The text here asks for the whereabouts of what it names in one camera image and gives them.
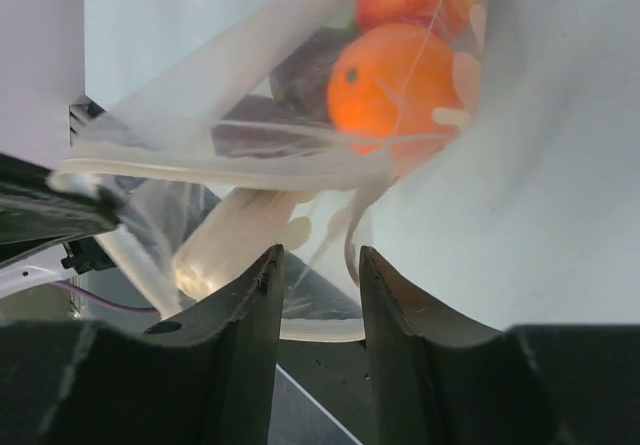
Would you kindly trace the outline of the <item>dark purple fake fruit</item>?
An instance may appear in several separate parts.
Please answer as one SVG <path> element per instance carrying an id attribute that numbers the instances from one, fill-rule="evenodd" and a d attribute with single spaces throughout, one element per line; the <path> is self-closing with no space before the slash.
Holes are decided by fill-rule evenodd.
<path id="1" fill-rule="evenodd" d="M 241 151 L 290 145 L 305 138 L 292 127 L 325 128 L 326 123 L 298 114 L 286 102 L 247 95 L 212 128 L 211 137 L 219 156 L 240 157 Z"/>
<path id="2" fill-rule="evenodd" d="M 332 68 L 339 54 L 359 36 L 353 29 L 317 30 L 271 72 L 273 98 L 306 119 L 330 123 L 326 94 Z"/>

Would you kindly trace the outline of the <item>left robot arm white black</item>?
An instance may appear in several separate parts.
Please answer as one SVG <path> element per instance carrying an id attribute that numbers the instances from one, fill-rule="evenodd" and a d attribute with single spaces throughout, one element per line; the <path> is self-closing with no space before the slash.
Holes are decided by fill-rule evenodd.
<path id="1" fill-rule="evenodd" d="M 116 199 L 54 191 L 50 173 L 1 155 L 2 297 L 114 266 L 96 237 L 119 224 Z"/>

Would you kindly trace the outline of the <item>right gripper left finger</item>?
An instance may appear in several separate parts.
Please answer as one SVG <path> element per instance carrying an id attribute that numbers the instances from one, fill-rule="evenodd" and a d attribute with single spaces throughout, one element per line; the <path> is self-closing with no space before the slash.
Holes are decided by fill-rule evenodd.
<path id="1" fill-rule="evenodd" d="M 142 334 L 89 320 L 1 326 L 5 444 L 264 444 L 284 278 L 273 246 Z"/>

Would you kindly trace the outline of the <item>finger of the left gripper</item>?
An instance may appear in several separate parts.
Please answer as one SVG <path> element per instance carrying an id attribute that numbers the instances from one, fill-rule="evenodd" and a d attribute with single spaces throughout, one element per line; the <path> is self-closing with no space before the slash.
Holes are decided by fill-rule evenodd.
<path id="1" fill-rule="evenodd" d="M 1 155 L 1 243 L 82 238 L 114 230 L 115 202 L 58 192 L 47 184 L 51 170 Z"/>

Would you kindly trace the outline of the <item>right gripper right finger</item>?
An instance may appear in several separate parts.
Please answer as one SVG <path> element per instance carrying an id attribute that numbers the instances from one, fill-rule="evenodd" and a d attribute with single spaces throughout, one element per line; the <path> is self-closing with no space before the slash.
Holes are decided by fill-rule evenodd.
<path id="1" fill-rule="evenodd" d="M 499 331 L 360 253 L 360 295 L 382 444 L 635 444 L 639 329 Z"/>

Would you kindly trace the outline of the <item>orange fake tangerine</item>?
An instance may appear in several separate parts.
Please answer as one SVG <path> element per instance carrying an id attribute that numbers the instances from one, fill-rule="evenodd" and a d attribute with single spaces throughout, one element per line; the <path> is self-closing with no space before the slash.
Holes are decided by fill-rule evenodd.
<path id="1" fill-rule="evenodd" d="M 329 116 L 337 131 L 361 137 L 357 153 L 379 148 L 394 137 L 393 153 L 435 152 L 461 134 L 457 124 L 433 117 L 461 112 L 454 88 L 454 51 L 427 27 L 406 22 L 375 27 L 350 43 L 332 67 L 327 85 Z"/>

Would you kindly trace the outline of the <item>clear zip top bag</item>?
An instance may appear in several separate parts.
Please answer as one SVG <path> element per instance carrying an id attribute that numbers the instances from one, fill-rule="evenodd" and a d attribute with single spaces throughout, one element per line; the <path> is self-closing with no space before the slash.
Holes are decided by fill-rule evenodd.
<path id="1" fill-rule="evenodd" d="M 322 27 L 367 31 L 356 0 L 88 0 L 89 53 L 107 54 L 108 95 L 49 176 L 62 192 L 116 199 L 119 224 L 98 242 L 141 294 L 170 317 L 198 302 L 178 289 L 173 258 L 234 188 L 306 192 L 291 216 L 310 219 L 309 239 L 285 250 L 280 335 L 303 342 L 364 336 L 359 250 L 373 240 L 371 210 L 394 184 L 422 168 L 469 128 L 477 109 L 487 0 L 469 26 L 441 35 L 454 51 L 454 88 L 464 110 L 433 117 L 461 134 L 441 149 L 395 155 L 394 137 L 365 154 L 361 142 L 325 128 L 292 127 L 294 144 L 219 156 L 211 130 L 247 95 L 273 98 L 271 72 Z"/>

